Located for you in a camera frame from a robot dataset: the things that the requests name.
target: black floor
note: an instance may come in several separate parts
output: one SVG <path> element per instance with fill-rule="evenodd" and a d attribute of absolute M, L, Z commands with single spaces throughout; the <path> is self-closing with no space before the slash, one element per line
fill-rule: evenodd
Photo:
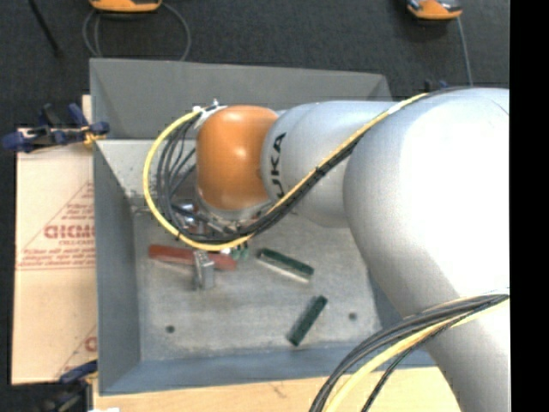
<path fill-rule="evenodd" d="M 81 36 L 87 0 L 35 1 L 63 55 L 52 53 L 27 0 L 0 0 L 0 136 L 34 123 L 46 102 L 62 111 L 89 88 Z M 386 76 L 396 99 L 423 91 L 425 80 L 468 83 L 458 24 L 418 25 L 395 0 L 166 1 L 189 24 L 188 61 L 374 72 Z M 510 0 L 461 1 L 474 85 L 508 88 Z M 164 8 L 100 23 L 107 57 L 179 59 L 186 41 Z M 0 152 L 0 410 L 25 412 L 51 389 L 9 386 L 14 191 L 13 155 Z"/>

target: cable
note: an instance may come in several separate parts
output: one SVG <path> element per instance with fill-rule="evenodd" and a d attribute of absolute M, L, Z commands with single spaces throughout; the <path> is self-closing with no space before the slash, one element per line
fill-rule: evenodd
<path fill-rule="evenodd" d="M 323 407 L 328 401 L 330 392 L 335 388 L 335 385 L 341 376 L 358 361 L 364 359 L 368 354 L 387 345 L 394 344 L 396 341 L 400 341 L 403 338 L 410 337 L 412 334 L 418 333 L 425 328 L 439 324 L 449 318 L 453 318 L 456 315 L 465 314 L 480 309 L 481 307 L 487 308 L 495 306 L 499 302 L 507 300 L 509 297 L 508 294 L 486 294 L 451 301 L 419 314 L 408 316 L 387 330 L 381 330 L 368 337 L 341 361 L 338 367 L 325 381 L 312 402 L 310 412 L 323 411 Z"/>
<path fill-rule="evenodd" d="M 450 328 L 454 328 L 459 325 L 463 325 L 467 322 L 470 322 L 472 320 L 475 320 L 480 314 L 487 314 L 490 310 L 494 309 L 496 306 L 500 306 L 500 304 L 507 301 L 509 298 L 506 296 L 502 296 L 501 298 L 497 298 L 495 302 L 491 302 L 489 304 L 486 304 L 484 306 L 481 306 L 475 310 L 472 310 L 471 312 L 468 312 L 466 314 L 463 314 L 461 316 L 456 316 L 452 319 L 449 319 L 447 321 L 443 321 L 440 324 L 434 325 L 428 329 L 425 329 L 424 332 L 427 334 L 418 334 L 417 340 L 412 340 L 410 345 L 406 348 L 405 351 L 401 352 L 401 354 L 398 356 L 397 359 L 389 365 L 389 367 L 386 369 L 386 371 L 383 373 L 383 376 L 379 379 L 379 381 L 376 384 L 376 387 L 371 392 L 370 396 L 368 397 L 368 400 L 366 401 L 364 407 L 362 408 L 361 412 L 368 412 L 370 410 L 370 407 L 372 406 L 374 400 L 376 399 L 377 395 L 389 379 L 389 376 L 393 371 L 396 369 L 396 367 L 406 358 L 408 357 L 413 351 L 418 349 L 419 347 L 425 345 L 432 339 L 434 339 L 436 336 L 439 336 L 441 333 L 443 333 L 446 330 L 449 330 Z M 357 375 L 362 379 L 365 374 L 359 374 Z"/>
<path fill-rule="evenodd" d="M 465 34 L 463 33 L 463 25 L 462 25 L 462 17 L 457 17 L 457 32 L 460 37 L 460 41 L 462 43 L 462 50 L 463 50 L 463 60 L 465 62 L 465 72 L 467 74 L 467 81 L 469 86 L 473 86 L 473 75 L 471 73 L 471 63 L 469 62 L 469 54 L 468 54 L 468 47 L 467 42 L 465 40 Z"/>
<path fill-rule="evenodd" d="M 183 27 L 183 30 L 185 32 L 185 36 L 187 38 L 187 42 L 185 44 L 185 48 L 181 56 L 179 57 L 179 61 L 185 61 L 187 57 L 189 56 L 190 47 L 192 45 L 192 37 L 190 32 L 190 27 L 187 21 L 183 18 L 179 12 L 174 9 L 170 4 L 162 3 L 160 5 L 161 7 L 166 8 L 170 13 L 173 14 L 173 16 L 178 20 L 179 24 Z M 103 15 L 97 11 L 96 9 L 91 9 L 86 18 L 84 19 L 84 22 L 82 23 L 82 38 L 84 40 L 84 45 L 87 47 L 89 52 L 92 54 L 92 56 L 96 58 L 102 58 L 104 57 L 103 52 L 100 48 L 100 21 Z M 95 18 L 94 23 L 94 44 L 89 40 L 87 31 L 90 21 Z"/>
<path fill-rule="evenodd" d="M 143 168 L 143 190 L 146 193 L 146 201 L 149 208 L 153 212 L 154 216 L 159 220 L 160 224 L 169 232 L 181 239 L 184 243 L 195 247 L 197 249 L 203 249 L 207 251 L 220 251 L 226 248 L 236 247 L 249 240 L 252 236 L 261 233 L 268 228 L 272 227 L 277 221 L 279 221 L 284 215 L 287 215 L 291 209 L 293 209 L 301 198 L 333 167 L 347 158 L 354 147 L 358 144 L 362 136 L 373 126 L 385 120 L 388 116 L 397 112 L 414 103 L 419 98 L 426 96 L 427 94 L 418 94 L 408 100 L 404 100 L 389 110 L 380 113 L 373 120 L 363 125 L 360 129 L 355 131 L 348 139 L 341 143 L 335 150 L 333 150 L 327 157 L 325 157 L 314 169 L 301 179 L 283 198 L 276 202 L 265 215 L 260 217 L 257 221 L 252 222 L 246 227 L 238 227 L 236 231 L 228 230 L 228 227 L 224 227 L 224 231 L 214 231 L 214 236 L 208 237 L 203 234 L 197 235 L 191 233 L 182 225 L 178 225 L 178 219 L 172 213 L 172 206 L 170 205 L 169 198 L 166 199 L 168 190 L 164 190 L 164 184 L 171 183 L 171 180 L 166 179 L 166 171 L 164 163 L 166 160 L 170 160 L 167 157 L 166 151 L 170 151 L 170 144 L 177 143 L 184 140 L 184 133 L 190 128 L 192 123 L 198 120 L 198 117 L 205 112 L 201 110 L 183 116 L 169 125 L 154 141 L 153 146 L 149 150 L 146 158 L 145 166 Z M 178 133 L 177 139 L 172 139 L 172 133 Z M 148 175 L 151 167 L 154 154 L 158 150 L 159 146 L 166 141 L 166 146 L 160 155 L 160 164 L 157 167 L 157 201 L 160 207 L 157 207 L 150 195 L 148 189 Z"/>

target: yellow cable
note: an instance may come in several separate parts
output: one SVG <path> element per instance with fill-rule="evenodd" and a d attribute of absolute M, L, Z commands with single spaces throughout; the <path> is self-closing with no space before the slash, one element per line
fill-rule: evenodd
<path fill-rule="evenodd" d="M 148 151 L 147 158 L 145 159 L 145 164 L 143 166 L 143 193 L 145 195 L 145 201 L 147 202 L 147 206 L 150 208 L 151 212 L 153 213 L 154 217 L 158 220 L 158 222 L 162 225 L 162 227 L 167 230 L 169 233 L 171 233 L 173 236 L 177 237 L 178 239 L 182 240 L 185 244 L 190 245 L 191 247 L 194 247 L 196 249 L 202 249 L 205 251 L 220 251 L 222 249 L 226 249 L 229 247 L 234 247 L 236 245 L 239 245 L 243 243 L 244 241 L 251 238 L 251 235 L 248 235 L 246 237 L 242 237 L 240 239 L 236 239 L 234 241 L 221 244 L 221 245 L 210 245 L 207 243 L 200 243 L 197 241 L 194 241 L 193 239 L 190 239 L 188 237 L 185 237 L 183 234 L 181 234 L 170 222 L 164 218 L 162 213 L 158 210 L 156 205 L 154 204 L 154 200 L 151 197 L 150 189 L 149 189 L 149 182 L 148 182 L 148 175 L 150 172 L 151 164 L 153 162 L 154 155 L 156 154 L 156 151 L 158 150 L 158 147 L 166 140 L 166 138 L 179 126 L 183 125 L 185 122 L 190 121 L 191 119 L 195 118 L 197 115 L 201 114 L 203 110 L 198 110 L 196 112 L 191 112 L 188 114 L 185 114 L 183 117 L 177 119 L 176 121 L 172 122 L 167 128 L 165 128 L 160 135 L 156 138 L 156 140 L 153 142 L 153 145 L 151 146 L 150 150 Z"/>
<path fill-rule="evenodd" d="M 359 130 L 355 131 L 346 141 L 344 141 L 340 146 L 338 146 L 335 150 L 333 150 L 327 157 L 325 157 L 322 162 L 318 165 L 318 167 L 321 167 L 331 159 L 333 159 L 336 155 L 338 155 L 350 142 L 352 142 L 354 139 L 359 137 L 360 135 L 367 132 L 371 127 L 378 124 L 382 120 L 386 119 L 389 115 L 392 113 L 400 110 L 404 106 L 407 106 L 408 104 L 411 104 L 415 102 L 417 99 L 425 96 L 426 94 L 418 94 L 410 99 L 404 100 L 394 106 L 392 106 L 389 110 L 386 110 L 385 112 L 382 112 L 381 114 L 378 114 L 373 120 L 362 126 Z M 194 117 L 196 117 L 198 114 L 201 114 L 204 110 L 198 110 L 196 112 L 191 112 L 183 117 L 177 119 L 173 123 L 171 123 L 167 128 L 165 128 L 160 135 L 156 138 L 156 140 L 153 142 L 153 145 L 151 146 L 150 150 L 148 151 L 147 158 L 145 159 L 145 164 L 143 166 L 143 193 L 145 195 L 145 200 L 147 202 L 148 207 L 150 208 L 151 212 L 153 213 L 154 217 L 158 220 L 158 222 L 162 225 L 162 227 L 167 230 L 169 233 L 171 233 L 173 236 L 177 237 L 181 241 L 183 241 L 185 244 L 190 245 L 191 247 L 195 247 L 196 249 L 202 249 L 205 251 L 221 251 L 223 249 L 236 247 L 237 245 L 241 245 L 248 239 L 250 239 L 254 234 L 251 233 L 249 235 L 245 235 L 240 238 L 236 238 L 232 241 L 228 241 L 223 244 L 217 244 L 217 245 L 211 245 L 209 243 L 201 243 L 198 241 L 194 241 L 193 239 L 190 239 L 188 237 L 185 237 L 183 234 L 181 234 L 170 222 L 164 218 L 164 216 L 159 212 L 159 210 L 156 208 L 156 205 L 154 204 L 153 199 L 151 198 L 150 190 L 149 190 L 149 182 L 148 182 L 148 175 L 150 171 L 151 164 L 153 162 L 154 155 L 156 154 L 156 151 L 158 150 L 158 147 L 162 144 L 162 142 L 179 126 L 184 124 L 185 122 L 190 121 Z M 315 173 L 317 172 L 316 169 L 312 169 L 309 171 L 309 173 L 301 179 L 284 197 L 282 197 L 278 202 L 276 202 L 268 211 L 267 214 L 270 214 L 275 209 L 278 209 L 280 206 L 282 206 L 288 198 L 299 188 L 301 187 L 305 182 L 307 182 Z"/>
<path fill-rule="evenodd" d="M 497 303 L 495 306 L 491 306 L 489 308 L 486 308 L 485 310 L 482 310 L 481 312 L 477 312 L 474 315 L 468 316 L 462 319 L 461 321 L 457 322 L 456 324 L 451 325 L 450 328 L 454 328 L 458 325 L 462 325 L 472 320 L 475 320 L 479 316 L 486 314 L 492 310 L 495 310 L 496 308 L 501 307 L 505 303 L 509 303 L 509 300 L 504 300 L 502 302 Z M 380 365 L 385 363 L 390 358 L 411 348 L 413 345 L 420 342 L 425 337 L 429 336 L 429 334 L 431 334 L 433 331 L 437 330 L 442 326 L 445 326 L 447 323 L 452 322 L 453 320 L 459 318 L 460 316 L 461 315 L 454 316 L 453 318 L 443 320 L 438 324 L 434 324 L 432 326 L 425 328 L 424 330 L 418 331 L 417 333 L 414 333 L 411 336 L 408 336 L 407 338 L 397 342 L 395 345 L 391 346 L 390 348 L 387 348 L 381 354 L 376 355 L 373 359 L 367 361 L 356 373 L 354 373 L 349 379 L 347 379 L 345 384 L 333 395 L 332 399 L 329 399 L 327 401 L 324 411 L 335 412 L 340 407 L 341 403 L 343 402 L 345 397 L 349 394 L 349 392 L 351 392 L 357 385 L 359 385 L 369 373 L 374 371 L 376 368 L 378 368 Z"/>

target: wooden surface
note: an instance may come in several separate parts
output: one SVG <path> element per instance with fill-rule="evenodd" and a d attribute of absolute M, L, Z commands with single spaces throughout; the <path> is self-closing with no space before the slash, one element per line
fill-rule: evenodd
<path fill-rule="evenodd" d="M 381 375 L 381 372 L 372 373 L 346 399 L 340 410 L 360 412 Z M 100 410 L 119 408 L 120 412 L 307 412 L 324 380 L 286 380 L 103 397 L 99 397 L 94 390 L 94 407 Z M 436 367 L 422 367 L 395 371 L 372 405 L 371 411 L 460 410 L 440 371 Z"/>

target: metal part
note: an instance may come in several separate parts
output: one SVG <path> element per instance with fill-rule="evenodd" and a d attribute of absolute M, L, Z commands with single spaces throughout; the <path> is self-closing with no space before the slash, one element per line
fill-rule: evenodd
<path fill-rule="evenodd" d="M 206 251 L 193 251 L 193 258 L 195 260 L 195 288 L 207 290 L 215 287 L 215 262 L 209 258 Z"/>

